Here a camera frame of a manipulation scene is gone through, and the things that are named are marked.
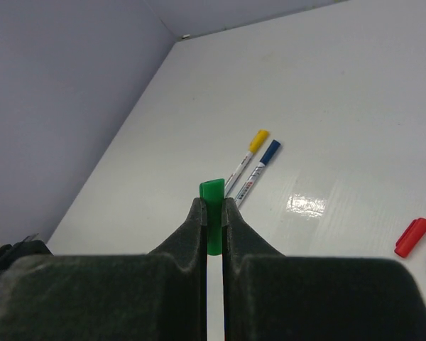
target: green marker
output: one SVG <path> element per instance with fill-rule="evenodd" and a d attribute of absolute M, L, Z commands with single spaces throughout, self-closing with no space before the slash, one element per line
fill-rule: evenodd
<path fill-rule="evenodd" d="M 222 253 L 222 202 L 224 200 L 224 179 L 201 183 L 200 197 L 207 206 L 207 253 L 217 256 Z"/>

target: pen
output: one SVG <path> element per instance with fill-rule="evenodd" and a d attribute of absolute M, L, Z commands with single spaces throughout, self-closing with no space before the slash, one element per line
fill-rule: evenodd
<path fill-rule="evenodd" d="M 240 178 L 240 175 L 243 173 L 245 168 L 247 167 L 249 161 L 253 158 L 254 154 L 257 153 L 258 149 L 262 146 L 263 142 L 265 142 L 266 138 L 270 133 L 266 130 L 259 130 L 257 135 L 254 136 L 253 141 L 249 144 L 248 153 L 244 156 L 243 161 L 239 164 L 236 170 L 230 175 L 230 178 L 226 182 L 224 187 L 224 195 L 227 196 L 229 192 L 234 187 L 236 181 Z"/>
<path fill-rule="evenodd" d="M 278 150 L 279 146 L 281 144 L 277 142 L 276 140 L 272 140 L 270 146 L 267 148 L 265 154 L 262 156 L 261 160 L 259 161 L 257 167 L 254 168 L 253 172 L 249 176 L 248 180 L 244 183 L 243 187 L 240 189 L 239 194 L 235 197 L 235 203 L 237 207 L 240 207 L 241 203 L 243 202 L 246 195 L 249 193 L 249 190 L 253 187 L 253 185 L 256 183 L 258 177 L 262 174 L 263 169 L 268 164 L 268 162 L 271 160 L 273 155 L 275 155 L 276 151 Z"/>

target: marker clip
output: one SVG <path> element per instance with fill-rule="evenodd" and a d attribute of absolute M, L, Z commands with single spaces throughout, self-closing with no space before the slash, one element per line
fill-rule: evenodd
<path fill-rule="evenodd" d="M 403 258 L 407 257 L 425 233 L 426 219 L 413 220 L 396 242 L 395 253 Z"/>

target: wall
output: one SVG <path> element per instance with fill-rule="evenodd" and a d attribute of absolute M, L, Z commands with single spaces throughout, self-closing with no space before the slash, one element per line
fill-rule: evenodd
<path fill-rule="evenodd" d="M 0 0 L 0 241 L 47 240 L 174 36 L 142 0 Z"/>
<path fill-rule="evenodd" d="M 223 31 L 344 0 L 146 0 L 177 36 Z"/>

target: white table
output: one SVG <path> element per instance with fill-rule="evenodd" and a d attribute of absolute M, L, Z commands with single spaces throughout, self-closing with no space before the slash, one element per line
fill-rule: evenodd
<path fill-rule="evenodd" d="M 150 251 L 259 129 L 283 144 L 241 208 L 262 237 L 287 255 L 398 259 L 426 217 L 426 0 L 352 0 L 178 43 L 49 248 Z M 402 263 L 426 301 L 426 236 Z M 208 333 L 223 340 L 221 257 L 208 267 Z"/>

